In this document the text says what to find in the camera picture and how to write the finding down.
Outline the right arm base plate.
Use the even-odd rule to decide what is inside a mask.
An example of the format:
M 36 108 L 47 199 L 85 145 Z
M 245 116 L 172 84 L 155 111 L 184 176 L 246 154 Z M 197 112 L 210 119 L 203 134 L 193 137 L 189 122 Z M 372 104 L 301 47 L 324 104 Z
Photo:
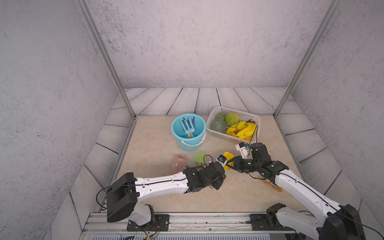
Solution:
M 292 229 L 286 228 L 278 224 L 268 214 L 251 214 L 251 226 L 253 231 L 291 231 Z

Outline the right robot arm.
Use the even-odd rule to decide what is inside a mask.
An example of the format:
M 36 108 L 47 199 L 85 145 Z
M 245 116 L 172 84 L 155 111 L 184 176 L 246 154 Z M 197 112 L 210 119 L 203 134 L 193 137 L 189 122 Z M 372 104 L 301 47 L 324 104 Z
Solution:
M 288 166 L 273 161 L 262 143 L 236 145 L 240 156 L 233 157 L 227 166 L 239 172 L 257 172 L 262 180 L 288 192 L 311 213 L 296 212 L 284 204 L 267 209 L 272 229 L 290 228 L 314 240 L 364 240 L 366 238 L 359 212 L 351 205 L 342 206 L 303 182 Z

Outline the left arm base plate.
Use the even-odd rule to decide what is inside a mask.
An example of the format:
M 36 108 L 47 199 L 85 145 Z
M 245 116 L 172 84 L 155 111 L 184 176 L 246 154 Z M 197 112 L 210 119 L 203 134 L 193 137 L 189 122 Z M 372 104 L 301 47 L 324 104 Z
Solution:
M 169 230 L 170 215 L 155 214 L 148 223 L 139 226 L 133 221 L 129 221 L 127 225 L 128 232 L 167 232 Z

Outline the yellow shovel blue-tipped handle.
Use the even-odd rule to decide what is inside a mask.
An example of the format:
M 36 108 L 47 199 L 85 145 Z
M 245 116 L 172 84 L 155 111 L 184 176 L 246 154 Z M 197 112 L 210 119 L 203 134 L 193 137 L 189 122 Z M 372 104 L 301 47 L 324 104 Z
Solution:
M 235 156 L 234 156 L 233 154 L 229 153 L 229 152 L 225 152 L 225 153 L 224 153 L 224 157 L 226 157 L 227 161 L 230 161 L 230 160 L 233 159 Z M 231 170 L 231 168 L 228 167 L 228 166 L 225 166 L 225 167 L 224 167 L 224 170 L 225 170 L 225 171 L 229 171 L 229 170 Z

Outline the teal fork yellow handle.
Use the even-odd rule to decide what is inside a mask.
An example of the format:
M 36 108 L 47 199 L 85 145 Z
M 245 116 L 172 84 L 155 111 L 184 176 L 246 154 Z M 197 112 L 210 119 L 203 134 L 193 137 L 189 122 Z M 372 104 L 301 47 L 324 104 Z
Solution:
M 182 123 L 184 125 L 184 128 L 186 130 L 192 130 L 194 129 L 194 122 L 195 122 L 195 117 L 183 117 Z

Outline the light blue rake pale handle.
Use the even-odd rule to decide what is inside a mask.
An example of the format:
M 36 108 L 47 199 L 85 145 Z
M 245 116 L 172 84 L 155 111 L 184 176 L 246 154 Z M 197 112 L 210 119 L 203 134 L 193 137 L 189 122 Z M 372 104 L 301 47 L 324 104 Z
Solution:
M 183 118 L 182 120 L 182 127 L 185 133 L 188 135 L 188 138 L 194 137 L 194 131 L 195 131 L 194 122 L 195 122 L 194 117 Z

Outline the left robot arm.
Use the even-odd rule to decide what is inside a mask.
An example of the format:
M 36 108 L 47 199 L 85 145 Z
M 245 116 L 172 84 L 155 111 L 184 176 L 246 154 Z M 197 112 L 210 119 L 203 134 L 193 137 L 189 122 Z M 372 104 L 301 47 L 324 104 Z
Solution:
M 153 223 L 153 207 L 142 204 L 142 201 L 171 194 L 196 193 L 209 186 L 219 190 L 225 178 L 225 169 L 218 162 L 152 179 L 136 178 L 133 173 L 126 173 L 106 187 L 107 222 L 129 219 L 138 226 Z

